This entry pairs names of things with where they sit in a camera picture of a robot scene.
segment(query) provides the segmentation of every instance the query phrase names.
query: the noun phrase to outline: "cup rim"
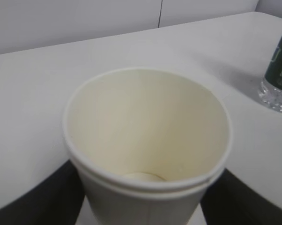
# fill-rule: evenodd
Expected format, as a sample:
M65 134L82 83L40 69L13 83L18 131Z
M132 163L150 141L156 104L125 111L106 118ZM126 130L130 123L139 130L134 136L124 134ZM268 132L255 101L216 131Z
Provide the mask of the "cup rim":
M183 180L174 180L174 181L168 181L168 182L154 182L154 181L140 181L140 180L131 180L131 179L126 179L122 176L113 174L99 166L97 166L95 163L92 162L91 159L89 159L84 152L79 151L76 146L74 145L74 143L71 141L71 137L70 134L68 132L68 113L69 113L69 108L73 102L73 100L76 98L77 94L89 83L100 79L103 76L107 76L107 75L112 75L114 73L117 72L121 72L121 71L129 71L129 70L147 70L147 71L156 71L156 72L164 72L164 73L168 73L168 74L172 74L175 76L179 76L185 79L188 79L189 81L195 83L196 85L201 86L203 89L209 91L217 100L218 102L221 104L224 113L226 115L227 118L227 122L228 122L228 130L229 130L229 137L228 137L228 142L226 145L226 150L225 153L221 156L220 160L218 161L218 163L214 166L214 168L212 170L210 170L207 174L205 175L201 175L195 178L189 178L189 179L183 179ZM80 85L75 91L74 93L71 95L70 99L68 100L66 107L64 109L63 112L63 119L62 119L62 130L63 130L63 137L64 137L64 141L67 144L67 150L68 153L70 154L71 158L75 158L75 161L79 164L81 164L85 169L87 169L88 172L90 172L91 174L96 175L98 178L102 178L103 180L109 182L109 183L113 183L116 184L117 186L122 186L122 187L126 187L126 188L132 188L132 189L141 189L141 190L147 190L147 191L159 191L159 190L163 190L163 191L174 191L174 190L182 190L184 188L190 188L190 187L195 187L195 186L199 186L199 185L203 185L203 186L208 186L211 182L215 181L214 176L215 175L219 175L219 171L224 169L224 163L227 160L229 153L231 151L232 148L232 140L233 140L233 129L232 129L232 122L231 122L231 118L229 116L228 110L223 102L222 99L218 98L210 89L206 88L205 86L203 86L200 83L197 83L196 81L193 81L185 76L182 76L180 74L177 74L175 72L171 72L171 71L166 71L166 70L161 70L161 69L156 69L156 68L149 68L149 67L126 67L126 68L119 68L119 69L114 69L114 70L110 70L104 73L101 73L99 75L96 75L95 77L92 77L90 79L88 79L87 81L85 81L82 85Z

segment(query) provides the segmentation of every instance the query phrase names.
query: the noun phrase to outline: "green label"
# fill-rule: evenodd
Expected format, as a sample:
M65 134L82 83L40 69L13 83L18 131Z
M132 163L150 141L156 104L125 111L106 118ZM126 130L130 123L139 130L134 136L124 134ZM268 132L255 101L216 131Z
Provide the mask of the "green label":
M265 79L273 86L282 90L282 38L273 54Z

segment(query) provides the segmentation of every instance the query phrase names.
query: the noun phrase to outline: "white table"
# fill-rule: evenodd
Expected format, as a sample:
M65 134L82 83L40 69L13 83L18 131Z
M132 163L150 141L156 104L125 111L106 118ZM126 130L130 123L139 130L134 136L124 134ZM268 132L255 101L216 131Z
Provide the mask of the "white table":
M254 12L0 55L0 207L67 160L60 120L78 85L138 66L222 98L235 136L228 169L282 209L282 114L256 99L281 34L282 19Z

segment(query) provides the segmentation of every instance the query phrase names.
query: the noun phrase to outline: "cup bottom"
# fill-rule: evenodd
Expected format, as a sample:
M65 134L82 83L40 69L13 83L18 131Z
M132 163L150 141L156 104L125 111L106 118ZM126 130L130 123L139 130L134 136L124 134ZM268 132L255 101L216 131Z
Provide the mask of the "cup bottom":
M133 172L123 175L123 177L133 180L141 180L141 181L157 181L157 182L163 182L166 181L162 177L159 177L157 175L146 173L146 172Z

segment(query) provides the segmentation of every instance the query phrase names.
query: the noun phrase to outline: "stacked paper cup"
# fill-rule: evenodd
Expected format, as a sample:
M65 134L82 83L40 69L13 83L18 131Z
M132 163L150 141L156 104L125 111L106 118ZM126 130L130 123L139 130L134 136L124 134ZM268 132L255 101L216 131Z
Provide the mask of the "stacked paper cup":
M84 83L66 107L63 131L102 225L186 225L232 142L212 92L142 68Z

